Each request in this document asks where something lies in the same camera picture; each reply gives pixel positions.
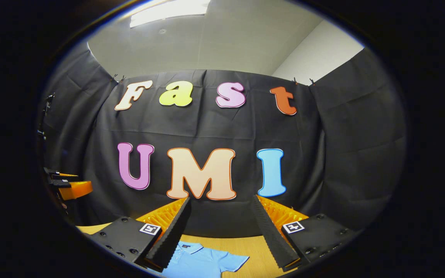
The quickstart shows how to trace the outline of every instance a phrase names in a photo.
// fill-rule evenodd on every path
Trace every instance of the pink letter u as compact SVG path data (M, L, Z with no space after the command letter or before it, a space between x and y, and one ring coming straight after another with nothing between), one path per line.
M140 177L134 178L129 172L129 153L133 150L130 143L119 143L120 176L126 185L136 190L144 190L150 183L150 155L154 153L154 146L140 144L136 150L140 154Z

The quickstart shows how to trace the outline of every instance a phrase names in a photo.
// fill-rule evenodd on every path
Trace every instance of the ceiling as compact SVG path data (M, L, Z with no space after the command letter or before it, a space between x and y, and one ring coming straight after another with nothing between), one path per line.
M205 15L134 28L130 18L109 23L88 41L99 63L119 79L184 69L272 75L323 20L284 0L211 0Z

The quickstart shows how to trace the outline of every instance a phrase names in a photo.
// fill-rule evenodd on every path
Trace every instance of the ceiling light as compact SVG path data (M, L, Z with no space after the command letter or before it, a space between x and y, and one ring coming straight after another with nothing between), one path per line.
M148 7L131 16L130 28L152 21L186 15L204 15L210 0L175 0Z

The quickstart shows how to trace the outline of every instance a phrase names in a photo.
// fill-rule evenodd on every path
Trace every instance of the table surface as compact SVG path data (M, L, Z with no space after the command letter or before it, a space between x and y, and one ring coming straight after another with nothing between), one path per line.
M81 232L94 234L110 223L95 226L76 226ZM249 256L247 262L236 272L225 271L221 278L275 278L285 273L277 267L263 236L216 239L213 237L182 235L181 241L200 243L206 248L227 251L234 255Z

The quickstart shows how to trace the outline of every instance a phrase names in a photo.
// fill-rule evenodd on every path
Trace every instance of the black backdrop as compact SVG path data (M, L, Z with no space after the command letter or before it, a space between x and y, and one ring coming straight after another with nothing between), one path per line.
M5 47L0 83L13 85L0 86L0 158L5 158L4 165L0 160L0 276L139 276L61 220L37 178L31 147L33 104L53 67L49 57L70 34L122 3L0 1L0 48ZM309 3L388 62L406 92L413 132L408 163L387 210L357 241L307 275L445 275L445 2ZM3 186L15 173L20 176L10 181L13 186ZM67 268L57 268L64 258Z
M362 229L389 200L403 168L405 115L399 92L380 61L364 49L309 88L293 81L221 70L187 70L128 78L120 83L99 65L82 42L56 69L44 96L55 97L44 118L46 166L91 180L94 191L67 202L76 225L98 225L120 216L137 218L172 202L175 147L188 148L200 167L216 148L236 152L231 162L232 200L193 200L186 234L208 237L258 236L251 197L263 184L260 149L279 148L285 193L270 197L313 215L327 213L350 229ZM124 111L114 107L131 83L153 85ZM193 84L189 106L163 106L159 97L175 81ZM240 82L246 102L220 108L217 86ZM295 115L277 109L271 88L293 94ZM150 185L126 186L118 171L116 146L152 144ZM139 154L129 170L140 176Z

